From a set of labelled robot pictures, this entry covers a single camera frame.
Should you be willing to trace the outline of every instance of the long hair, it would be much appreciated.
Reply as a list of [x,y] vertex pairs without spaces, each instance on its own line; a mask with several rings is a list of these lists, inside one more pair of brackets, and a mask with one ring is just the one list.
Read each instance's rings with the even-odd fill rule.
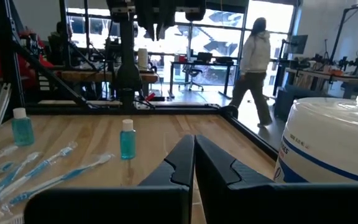
[[263,17],[260,17],[255,20],[254,26],[252,26],[251,34],[250,36],[256,36],[259,33],[266,31],[266,19]]

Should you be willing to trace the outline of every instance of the small plastic bottle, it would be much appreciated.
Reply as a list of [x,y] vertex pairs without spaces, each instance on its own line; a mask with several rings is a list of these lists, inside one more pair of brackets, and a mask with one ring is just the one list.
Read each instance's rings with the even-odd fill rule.
[[34,143],[31,119],[27,117],[25,108],[13,109],[12,130],[16,146],[30,146]]
[[121,159],[133,159],[135,157],[136,132],[134,121],[122,120],[122,131],[120,133]]

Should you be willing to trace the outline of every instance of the black desk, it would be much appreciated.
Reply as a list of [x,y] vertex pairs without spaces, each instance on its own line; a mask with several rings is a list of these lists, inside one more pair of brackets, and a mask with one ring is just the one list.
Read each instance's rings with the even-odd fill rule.
[[172,87],[173,87],[173,68],[174,65],[206,65],[206,66],[226,66],[227,70],[226,70],[226,77],[224,80],[224,90],[223,92],[219,91],[219,94],[226,97],[227,99],[231,100],[230,96],[227,96],[227,86],[229,84],[229,76],[230,76],[230,68],[232,66],[237,66],[234,63],[209,63],[209,62],[171,62],[171,80],[169,82],[169,97],[171,99],[175,98],[175,95],[173,95],[172,92]]

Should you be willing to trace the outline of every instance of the blue liquid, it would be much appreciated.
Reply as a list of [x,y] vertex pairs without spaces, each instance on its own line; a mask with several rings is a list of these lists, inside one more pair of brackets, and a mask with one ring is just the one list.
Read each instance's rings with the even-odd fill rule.
[[12,120],[13,138],[16,146],[30,146],[34,143],[34,133],[30,118]]
[[135,153],[135,137],[136,132],[133,131],[121,131],[120,133],[120,147],[121,147],[121,159],[133,159]]

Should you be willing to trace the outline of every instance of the computer monitor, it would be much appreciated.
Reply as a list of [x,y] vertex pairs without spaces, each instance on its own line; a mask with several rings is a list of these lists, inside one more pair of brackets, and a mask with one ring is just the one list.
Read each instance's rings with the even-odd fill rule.
[[290,43],[288,44],[287,50],[285,53],[288,54],[303,54],[306,47],[306,42],[308,41],[308,35],[294,35],[290,38]]

